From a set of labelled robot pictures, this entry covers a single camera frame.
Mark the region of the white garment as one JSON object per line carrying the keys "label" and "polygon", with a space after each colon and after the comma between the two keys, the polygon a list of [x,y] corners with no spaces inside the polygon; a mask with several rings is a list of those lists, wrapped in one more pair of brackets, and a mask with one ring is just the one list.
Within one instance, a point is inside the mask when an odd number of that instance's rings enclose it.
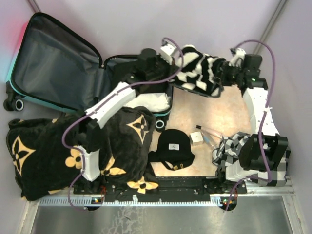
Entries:
{"label": "white garment", "polygon": [[130,108],[143,106],[151,112],[161,112],[169,109],[170,100],[166,93],[146,93],[138,95],[124,106]]}

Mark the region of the zebra pattern fleece blanket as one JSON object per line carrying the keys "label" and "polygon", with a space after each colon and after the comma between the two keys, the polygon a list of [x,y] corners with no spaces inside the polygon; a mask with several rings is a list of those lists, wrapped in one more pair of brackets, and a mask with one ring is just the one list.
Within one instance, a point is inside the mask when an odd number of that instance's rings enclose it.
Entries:
{"label": "zebra pattern fleece blanket", "polygon": [[226,59],[200,52],[191,44],[183,46],[182,53],[183,56],[176,62],[182,70],[169,82],[179,89],[204,97],[220,97],[224,90],[220,69]]}

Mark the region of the black garment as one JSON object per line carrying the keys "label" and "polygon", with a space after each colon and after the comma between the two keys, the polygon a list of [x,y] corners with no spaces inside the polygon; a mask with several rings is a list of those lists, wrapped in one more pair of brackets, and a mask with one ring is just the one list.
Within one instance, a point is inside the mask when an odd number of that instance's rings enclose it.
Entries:
{"label": "black garment", "polygon": [[[129,75],[135,68],[136,61],[128,61],[112,66],[110,75],[111,90],[116,88],[119,82],[125,81],[125,76]],[[141,85],[137,87],[139,94],[152,94],[152,93],[171,93],[171,87],[168,83],[161,83],[155,85]]]}

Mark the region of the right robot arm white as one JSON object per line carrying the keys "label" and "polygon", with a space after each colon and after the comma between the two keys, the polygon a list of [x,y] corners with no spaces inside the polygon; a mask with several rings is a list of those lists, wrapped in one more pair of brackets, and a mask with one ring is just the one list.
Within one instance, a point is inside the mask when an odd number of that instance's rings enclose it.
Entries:
{"label": "right robot arm white", "polygon": [[224,136],[213,150],[218,188],[229,193],[235,182],[250,180],[259,185],[285,186],[290,150],[288,139],[277,130],[268,104],[270,90],[260,78],[262,56],[236,53],[220,68],[225,85],[237,85],[248,109],[251,133]]}

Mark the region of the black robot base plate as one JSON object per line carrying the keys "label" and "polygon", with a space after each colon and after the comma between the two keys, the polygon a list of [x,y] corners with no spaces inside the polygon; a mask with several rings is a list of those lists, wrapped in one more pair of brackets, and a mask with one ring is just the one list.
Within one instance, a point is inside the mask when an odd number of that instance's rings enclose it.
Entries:
{"label": "black robot base plate", "polygon": [[75,195],[98,195],[94,204],[105,202],[209,202],[211,195],[227,196],[234,182],[209,176],[170,176],[156,177],[152,184],[144,181],[138,188],[128,185],[115,185],[111,182],[94,181],[79,183],[74,187]]}

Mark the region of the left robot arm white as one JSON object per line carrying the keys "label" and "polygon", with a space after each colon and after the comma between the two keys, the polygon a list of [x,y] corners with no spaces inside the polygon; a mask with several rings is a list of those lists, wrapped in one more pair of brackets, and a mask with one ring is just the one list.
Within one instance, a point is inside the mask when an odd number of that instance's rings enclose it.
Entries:
{"label": "left robot arm white", "polygon": [[131,72],[104,99],[85,111],[86,121],[78,128],[78,142],[82,150],[82,176],[86,179],[84,188],[91,193],[101,189],[99,151],[103,127],[125,104],[144,92],[148,86],[171,80],[180,71],[174,59],[175,49],[163,46],[157,53],[143,49]]}

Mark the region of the black white checkered shirt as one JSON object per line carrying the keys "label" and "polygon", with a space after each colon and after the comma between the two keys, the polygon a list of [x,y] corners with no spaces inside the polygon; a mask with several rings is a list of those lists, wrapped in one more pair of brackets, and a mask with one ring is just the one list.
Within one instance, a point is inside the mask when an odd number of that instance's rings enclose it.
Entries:
{"label": "black white checkered shirt", "polygon": [[[220,172],[223,169],[228,170],[231,165],[239,161],[239,154],[242,153],[242,149],[247,146],[248,140],[253,138],[258,138],[258,136],[244,132],[238,132],[230,137],[224,136],[218,148],[213,150],[212,163],[218,167],[217,171]],[[283,187],[287,182],[286,171],[291,154],[291,150],[288,147],[288,139],[281,136],[263,136],[262,141],[268,145],[264,152],[268,157],[267,162],[269,165],[272,162],[272,155],[277,152],[276,149],[281,151],[283,155],[279,164],[270,168],[271,182],[268,182],[268,174],[265,168],[262,171],[254,173],[251,181],[263,186]]]}

